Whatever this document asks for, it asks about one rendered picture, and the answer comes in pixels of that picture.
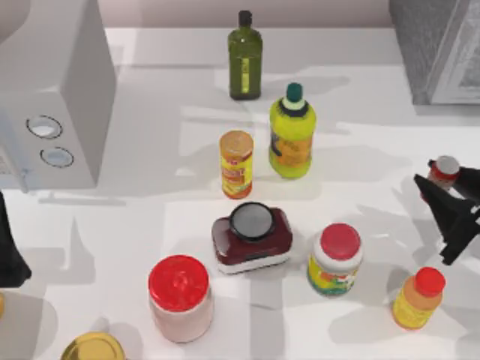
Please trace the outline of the pale microwave oven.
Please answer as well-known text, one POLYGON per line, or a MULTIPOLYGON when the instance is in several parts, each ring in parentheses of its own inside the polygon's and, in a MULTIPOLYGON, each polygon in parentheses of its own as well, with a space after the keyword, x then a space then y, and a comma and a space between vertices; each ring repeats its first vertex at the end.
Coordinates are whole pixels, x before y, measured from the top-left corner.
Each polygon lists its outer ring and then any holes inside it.
POLYGON ((0 42, 0 189, 86 189, 98 183, 116 95, 116 72, 98 0, 30 0, 24 23, 0 42), (63 127, 41 139, 26 120, 63 127), (67 149, 49 166, 40 151, 67 149))

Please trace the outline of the white jar with red lid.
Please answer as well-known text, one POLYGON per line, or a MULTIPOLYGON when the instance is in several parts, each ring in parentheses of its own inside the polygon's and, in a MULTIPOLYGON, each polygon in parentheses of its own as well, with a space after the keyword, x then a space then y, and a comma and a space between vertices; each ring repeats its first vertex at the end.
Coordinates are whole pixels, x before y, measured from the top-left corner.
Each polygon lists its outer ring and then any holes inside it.
POLYGON ((310 285, 324 296, 348 293, 363 260, 362 240, 347 223, 332 223, 313 243, 307 264, 310 285))

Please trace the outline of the orange bottle with red cap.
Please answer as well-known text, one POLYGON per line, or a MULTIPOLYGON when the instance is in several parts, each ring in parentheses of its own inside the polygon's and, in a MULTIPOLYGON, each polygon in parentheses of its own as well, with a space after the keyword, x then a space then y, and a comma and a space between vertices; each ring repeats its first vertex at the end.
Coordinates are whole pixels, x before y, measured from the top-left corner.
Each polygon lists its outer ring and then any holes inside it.
POLYGON ((446 279, 433 267, 420 268, 404 282, 391 312, 395 322, 410 330, 421 329, 443 300, 446 279))

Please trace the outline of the pink jar with red lid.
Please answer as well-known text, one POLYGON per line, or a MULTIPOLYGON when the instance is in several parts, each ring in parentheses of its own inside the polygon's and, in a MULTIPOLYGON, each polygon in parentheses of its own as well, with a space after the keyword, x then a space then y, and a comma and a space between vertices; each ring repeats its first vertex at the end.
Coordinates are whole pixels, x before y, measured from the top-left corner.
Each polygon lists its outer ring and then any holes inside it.
POLYGON ((209 273, 192 256, 175 254, 157 263, 148 276, 148 294, 154 322, 169 341, 194 341, 212 324, 209 273))

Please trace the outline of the pale cabinet door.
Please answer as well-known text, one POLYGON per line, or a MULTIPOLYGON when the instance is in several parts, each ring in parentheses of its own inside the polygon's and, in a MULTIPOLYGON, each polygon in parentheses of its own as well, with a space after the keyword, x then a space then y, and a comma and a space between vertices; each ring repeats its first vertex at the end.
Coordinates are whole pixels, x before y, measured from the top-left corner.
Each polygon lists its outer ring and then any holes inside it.
POLYGON ((432 104, 480 105, 480 0, 456 0, 429 96, 432 104))

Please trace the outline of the small red bottle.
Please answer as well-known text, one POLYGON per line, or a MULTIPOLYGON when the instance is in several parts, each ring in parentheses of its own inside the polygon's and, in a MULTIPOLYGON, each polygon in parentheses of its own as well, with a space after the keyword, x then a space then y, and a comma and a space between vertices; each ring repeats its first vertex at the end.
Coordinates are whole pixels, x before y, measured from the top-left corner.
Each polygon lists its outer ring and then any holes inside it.
POLYGON ((449 192, 460 172, 458 160, 450 155, 442 155, 435 160, 429 160, 428 166, 430 170, 427 179, 449 192))

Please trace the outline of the dark green bottle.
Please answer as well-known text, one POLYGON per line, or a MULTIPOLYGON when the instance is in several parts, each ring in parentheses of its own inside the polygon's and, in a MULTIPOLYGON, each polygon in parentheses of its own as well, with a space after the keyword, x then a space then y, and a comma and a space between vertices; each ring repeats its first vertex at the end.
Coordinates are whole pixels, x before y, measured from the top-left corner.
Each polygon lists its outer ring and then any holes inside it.
POLYGON ((240 10, 238 28, 227 37, 229 96, 236 101, 255 100, 261 95, 263 39, 252 25, 252 13, 240 10))

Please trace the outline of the yellow and orange can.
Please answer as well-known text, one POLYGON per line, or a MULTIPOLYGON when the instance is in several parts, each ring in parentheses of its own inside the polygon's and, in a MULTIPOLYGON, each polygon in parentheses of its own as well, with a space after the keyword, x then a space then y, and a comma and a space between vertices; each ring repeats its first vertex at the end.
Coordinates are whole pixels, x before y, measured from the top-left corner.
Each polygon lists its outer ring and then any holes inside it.
POLYGON ((222 191, 243 199, 252 189, 254 141, 243 130, 231 130, 220 138, 219 148, 222 191))

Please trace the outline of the round grey microwave knob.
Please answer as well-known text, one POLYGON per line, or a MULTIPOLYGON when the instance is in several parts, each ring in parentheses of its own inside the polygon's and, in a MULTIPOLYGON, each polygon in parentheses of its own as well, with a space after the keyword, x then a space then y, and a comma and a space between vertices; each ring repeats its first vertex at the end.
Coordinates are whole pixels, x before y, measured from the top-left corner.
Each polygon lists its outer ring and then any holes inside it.
POLYGON ((28 130, 36 137, 52 140, 62 135, 62 125, 53 117, 38 115, 28 118, 25 122, 28 130))
POLYGON ((56 168, 70 167, 74 163, 74 156, 66 148, 58 146, 41 150, 40 158, 45 164, 56 168))

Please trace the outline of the jar with gold lid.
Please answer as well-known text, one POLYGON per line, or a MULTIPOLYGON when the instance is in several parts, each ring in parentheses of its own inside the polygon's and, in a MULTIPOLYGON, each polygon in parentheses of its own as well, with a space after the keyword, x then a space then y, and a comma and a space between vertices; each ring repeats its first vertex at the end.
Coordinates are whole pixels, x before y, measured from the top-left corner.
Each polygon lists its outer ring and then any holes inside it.
POLYGON ((72 340, 60 360, 127 360, 121 344, 106 332, 88 332, 72 340))

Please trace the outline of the yellow bottle with green cap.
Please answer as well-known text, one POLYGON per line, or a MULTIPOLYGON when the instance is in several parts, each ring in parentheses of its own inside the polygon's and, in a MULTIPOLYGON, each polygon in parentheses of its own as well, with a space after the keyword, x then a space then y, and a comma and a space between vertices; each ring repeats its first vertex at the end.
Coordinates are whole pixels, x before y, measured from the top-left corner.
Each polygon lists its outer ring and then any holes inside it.
POLYGON ((269 161, 285 179, 300 179, 311 167, 317 114, 304 99, 303 86, 291 82, 270 108, 269 161))

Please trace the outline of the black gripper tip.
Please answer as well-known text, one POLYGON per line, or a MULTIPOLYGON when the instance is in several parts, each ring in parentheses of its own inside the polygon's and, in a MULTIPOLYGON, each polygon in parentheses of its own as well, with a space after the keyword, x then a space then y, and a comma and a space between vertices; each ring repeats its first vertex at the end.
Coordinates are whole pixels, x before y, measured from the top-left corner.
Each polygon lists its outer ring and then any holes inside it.
POLYGON ((20 288, 31 276, 32 270, 12 236, 5 198, 0 191, 0 289, 20 288))

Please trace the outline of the dark red jar, black lid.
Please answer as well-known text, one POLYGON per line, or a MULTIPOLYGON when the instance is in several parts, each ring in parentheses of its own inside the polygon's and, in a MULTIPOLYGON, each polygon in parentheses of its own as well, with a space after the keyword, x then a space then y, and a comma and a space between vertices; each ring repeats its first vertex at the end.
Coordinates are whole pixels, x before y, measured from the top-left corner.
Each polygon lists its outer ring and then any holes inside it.
POLYGON ((293 246, 285 212, 261 202, 243 202, 218 218, 211 237, 217 266, 225 275, 285 263, 293 246))

